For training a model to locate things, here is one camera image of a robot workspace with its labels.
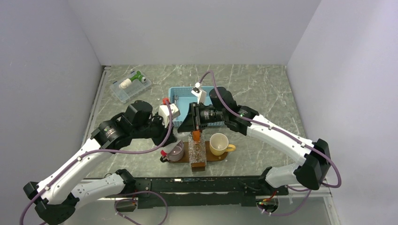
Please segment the orange toothpaste tube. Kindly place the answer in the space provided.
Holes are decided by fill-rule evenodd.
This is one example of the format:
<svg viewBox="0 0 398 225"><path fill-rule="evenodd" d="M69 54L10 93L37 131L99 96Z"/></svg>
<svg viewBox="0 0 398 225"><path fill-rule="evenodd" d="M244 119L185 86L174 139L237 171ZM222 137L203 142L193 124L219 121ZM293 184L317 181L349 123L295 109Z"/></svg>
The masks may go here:
<svg viewBox="0 0 398 225"><path fill-rule="evenodd" d="M197 130L192 131L191 135L192 135L193 141L195 141L195 142L200 142L200 140L201 140L201 134L200 134Z"/></svg>

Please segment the clear acrylic holder wooden base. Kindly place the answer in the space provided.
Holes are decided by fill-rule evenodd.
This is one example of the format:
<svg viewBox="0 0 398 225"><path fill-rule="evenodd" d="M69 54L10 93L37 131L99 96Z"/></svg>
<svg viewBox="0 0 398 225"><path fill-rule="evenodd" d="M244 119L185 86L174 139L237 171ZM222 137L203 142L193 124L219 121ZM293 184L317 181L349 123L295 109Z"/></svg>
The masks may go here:
<svg viewBox="0 0 398 225"><path fill-rule="evenodd" d="M202 137L200 142L195 142L191 134L188 136L188 155L193 173L205 171L207 164L206 145Z"/></svg>

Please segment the yellow mug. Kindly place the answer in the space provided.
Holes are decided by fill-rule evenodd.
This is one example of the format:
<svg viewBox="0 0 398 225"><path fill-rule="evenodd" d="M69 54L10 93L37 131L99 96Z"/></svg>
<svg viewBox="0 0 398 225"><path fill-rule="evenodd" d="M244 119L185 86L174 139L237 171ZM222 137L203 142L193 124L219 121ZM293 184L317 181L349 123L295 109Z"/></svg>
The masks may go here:
<svg viewBox="0 0 398 225"><path fill-rule="evenodd" d="M215 156L220 156L225 152L236 150L236 146L229 143L226 135L222 133L213 134L209 139L210 151Z"/></svg>

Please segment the purple grey mug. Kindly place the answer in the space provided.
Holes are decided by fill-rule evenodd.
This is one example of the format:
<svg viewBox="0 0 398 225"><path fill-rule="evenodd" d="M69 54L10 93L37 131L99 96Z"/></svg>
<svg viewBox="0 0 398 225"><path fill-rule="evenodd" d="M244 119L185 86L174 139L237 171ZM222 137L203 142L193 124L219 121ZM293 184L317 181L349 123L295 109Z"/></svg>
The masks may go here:
<svg viewBox="0 0 398 225"><path fill-rule="evenodd" d="M165 157L161 156L160 161L162 163L177 162L180 159L182 159L183 156L184 156L184 143L183 141L179 141L176 143L173 149L169 153L167 153Z"/></svg>

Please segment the light blue plastic basket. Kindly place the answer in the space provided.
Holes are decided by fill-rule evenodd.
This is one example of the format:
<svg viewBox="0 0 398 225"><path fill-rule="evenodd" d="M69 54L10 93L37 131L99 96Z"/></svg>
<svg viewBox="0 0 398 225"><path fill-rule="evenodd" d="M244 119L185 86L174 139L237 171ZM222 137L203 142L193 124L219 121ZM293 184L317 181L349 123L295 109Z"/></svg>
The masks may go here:
<svg viewBox="0 0 398 225"><path fill-rule="evenodd" d="M207 92L207 97L204 105L212 105L209 93L213 89L212 86L203 86L203 90ZM173 119L173 124L175 127L179 127L185 117L187 116L189 110L189 103L197 102L197 97L191 94L192 87L171 87L169 88L168 94L171 100L174 101L174 96L177 95L178 99L178 109L181 115Z"/></svg>

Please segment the brown oval wooden tray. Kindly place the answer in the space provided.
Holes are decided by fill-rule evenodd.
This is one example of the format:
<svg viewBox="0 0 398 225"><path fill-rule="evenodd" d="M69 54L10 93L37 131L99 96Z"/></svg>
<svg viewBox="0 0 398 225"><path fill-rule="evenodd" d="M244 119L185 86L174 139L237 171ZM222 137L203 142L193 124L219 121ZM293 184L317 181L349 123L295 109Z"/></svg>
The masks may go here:
<svg viewBox="0 0 398 225"><path fill-rule="evenodd" d="M220 156L215 156L210 151L209 141L205 141L205 145L206 145L207 162L223 161L228 155L228 152L225 152L224 154L222 154ZM188 142L184 142L184 156L182 157L182 159L180 159L177 162L169 162L169 163L189 163Z"/></svg>

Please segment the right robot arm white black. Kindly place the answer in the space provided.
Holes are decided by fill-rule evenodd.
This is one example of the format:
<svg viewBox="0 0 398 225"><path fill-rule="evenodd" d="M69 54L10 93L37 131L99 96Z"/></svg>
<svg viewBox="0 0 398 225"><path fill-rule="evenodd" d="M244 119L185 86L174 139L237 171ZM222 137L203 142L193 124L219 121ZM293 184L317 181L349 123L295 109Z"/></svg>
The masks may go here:
<svg viewBox="0 0 398 225"><path fill-rule="evenodd" d="M237 105L224 87L209 92L210 105L204 105L205 91L191 90L198 100L189 104L188 113L178 128L179 133L204 130L209 123L222 122L230 130L270 144L294 160L282 167L268 167L260 176L259 190L269 195L280 186L299 183L310 190L318 190L331 166L330 151L323 139L312 141L294 135L275 125L256 110Z"/></svg>

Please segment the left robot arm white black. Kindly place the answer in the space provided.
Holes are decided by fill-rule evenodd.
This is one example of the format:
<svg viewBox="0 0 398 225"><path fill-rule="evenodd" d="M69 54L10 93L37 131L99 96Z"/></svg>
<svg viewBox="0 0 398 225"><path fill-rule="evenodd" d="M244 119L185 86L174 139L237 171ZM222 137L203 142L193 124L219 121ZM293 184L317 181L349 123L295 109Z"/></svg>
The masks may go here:
<svg viewBox="0 0 398 225"><path fill-rule="evenodd" d="M110 195L128 197L136 189L136 180L119 169L103 179L82 184L82 180L101 162L114 154L123 154L134 139L151 139L154 149L176 141L173 119L180 115L177 106L163 100L158 112L137 100L110 120L100 123L84 145L56 172L40 182L28 182L24 192L44 223L59 225L80 207Z"/></svg>

